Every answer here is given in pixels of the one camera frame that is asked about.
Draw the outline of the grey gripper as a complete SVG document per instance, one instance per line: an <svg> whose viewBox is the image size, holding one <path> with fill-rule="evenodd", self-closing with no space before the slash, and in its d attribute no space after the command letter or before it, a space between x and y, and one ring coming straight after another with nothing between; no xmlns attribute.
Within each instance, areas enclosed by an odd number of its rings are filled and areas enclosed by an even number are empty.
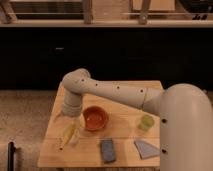
<svg viewBox="0 0 213 171"><path fill-rule="evenodd" d="M62 117L64 114L69 117L78 117L82 111L82 96L76 94L66 94L62 103L61 112L59 112L54 121ZM83 114L79 116L80 126L85 128L85 119Z"/></svg>

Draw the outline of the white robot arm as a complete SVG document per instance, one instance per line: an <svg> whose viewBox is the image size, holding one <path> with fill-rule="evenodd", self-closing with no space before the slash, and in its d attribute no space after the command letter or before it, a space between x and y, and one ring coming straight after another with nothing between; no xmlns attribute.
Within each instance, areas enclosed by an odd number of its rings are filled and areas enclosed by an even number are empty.
<svg viewBox="0 0 213 171"><path fill-rule="evenodd" d="M85 94L93 94L160 117L160 171L213 171L213 105L191 84L165 90L91 78L80 68L64 75L61 111L77 117Z"/></svg>

